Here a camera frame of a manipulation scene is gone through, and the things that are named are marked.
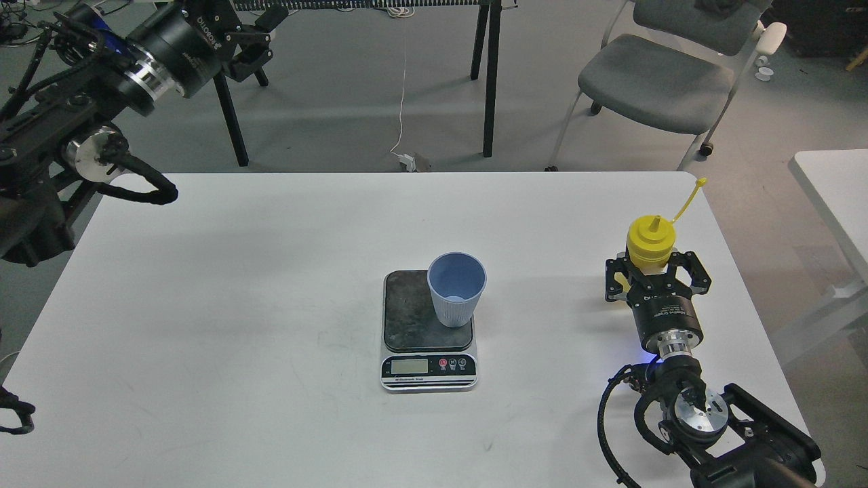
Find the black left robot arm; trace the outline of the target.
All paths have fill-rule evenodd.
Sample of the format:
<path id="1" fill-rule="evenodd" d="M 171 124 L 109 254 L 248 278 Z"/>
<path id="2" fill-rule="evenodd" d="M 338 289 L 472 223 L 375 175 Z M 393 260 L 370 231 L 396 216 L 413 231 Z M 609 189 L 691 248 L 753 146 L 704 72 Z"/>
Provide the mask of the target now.
<path id="1" fill-rule="evenodd" d="M 148 115 L 165 93 L 193 97 L 213 84 L 239 166 L 248 154 L 229 81 L 266 87 L 270 43 L 284 6 L 158 1 L 130 34 L 78 3 L 41 22 L 30 62 L 2 107 L 2 262 L 35 268 L 77 244 L 73 225 L 92 197 L 165 205 L 174 183 L 136 157 L 115 124 Z"/>

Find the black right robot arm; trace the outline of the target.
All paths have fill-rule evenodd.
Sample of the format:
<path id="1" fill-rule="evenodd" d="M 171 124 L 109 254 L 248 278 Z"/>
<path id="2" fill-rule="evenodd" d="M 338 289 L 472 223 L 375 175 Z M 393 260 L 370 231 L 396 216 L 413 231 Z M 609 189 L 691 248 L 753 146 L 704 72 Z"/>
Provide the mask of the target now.
<path id="1" fill-rule="evenodd" d="M 606 407 L 614 389 L 639 393 L 633 423 L 651 447 L 685 463 L 694 487 L 814 487 L 821 448 L 736 384 L 710 390 L 692 350 L 703 340 L 692 296 L 712 283 L 695 253 L 670 252 L 665 269 L 643 272 L 629 253 L 605 263 L 605 299 L 633 313 L 647 363 L 623 365 L 599 400 L 596 435 L 619 484 L 637 486 L 606 436 Z"/>

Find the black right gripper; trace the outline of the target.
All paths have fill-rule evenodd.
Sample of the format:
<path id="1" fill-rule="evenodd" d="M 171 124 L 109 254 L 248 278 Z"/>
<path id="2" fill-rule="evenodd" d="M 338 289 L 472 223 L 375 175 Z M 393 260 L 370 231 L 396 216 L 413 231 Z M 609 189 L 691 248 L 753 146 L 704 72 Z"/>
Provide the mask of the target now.
<path id="1" fill-rule="evenodd" d="M 684 269 L 690 283 L 677 278 Z M 692 296 L 704 296 L 712 278 L 694 251 L 673 250 L 669 272 L 643 274 L 627 251 L 605 263 L 604 300 L 626 302 L 633 313 L 639 345 L 657 355 L 690 354 L 704 339 Z"/>

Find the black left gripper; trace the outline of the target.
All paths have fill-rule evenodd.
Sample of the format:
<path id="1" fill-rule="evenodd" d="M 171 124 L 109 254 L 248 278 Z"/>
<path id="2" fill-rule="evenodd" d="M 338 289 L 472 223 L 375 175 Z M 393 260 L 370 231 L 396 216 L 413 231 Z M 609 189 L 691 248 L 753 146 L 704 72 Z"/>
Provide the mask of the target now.
<path id="1" fill-rule="evenodd" d="M 122 79 L 146 101 L 156 101 L 171 89 L 193 97 L 220 69 L 234 81 L 254 75 L 259 86 L 269 86 L 263 69 L 273 55 L 269 44 L 242 45 L 226 61 L 235 52 L 231 38 L 270 38 L 289 9 L 273 4 L 253 24 L 242 24 L 237 13 L 248 10 L 252 7 L 247 3 L 230 1 L 165 3 L 125 38 L 132 65 Z"/>

